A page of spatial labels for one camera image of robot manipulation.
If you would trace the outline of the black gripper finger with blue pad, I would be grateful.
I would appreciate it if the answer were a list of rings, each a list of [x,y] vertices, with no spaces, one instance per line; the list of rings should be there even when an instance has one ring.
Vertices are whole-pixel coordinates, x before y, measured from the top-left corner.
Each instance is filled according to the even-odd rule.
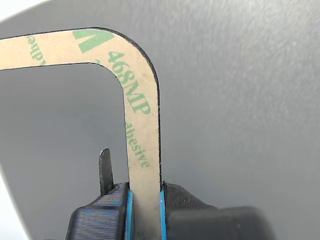
[[[263,213],[252,206],[218,208],[177,184],[163,182],[160,191],[163,240],[275,240]]]

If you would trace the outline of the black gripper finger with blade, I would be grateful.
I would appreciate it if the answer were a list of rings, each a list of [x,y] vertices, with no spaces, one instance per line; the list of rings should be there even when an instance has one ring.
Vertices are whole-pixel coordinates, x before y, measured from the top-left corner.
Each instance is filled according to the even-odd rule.
[[[135,220],[129,183],[114,184],[108,148],[99,155],[100,196],[71,215],[67,240],[133,240]]]

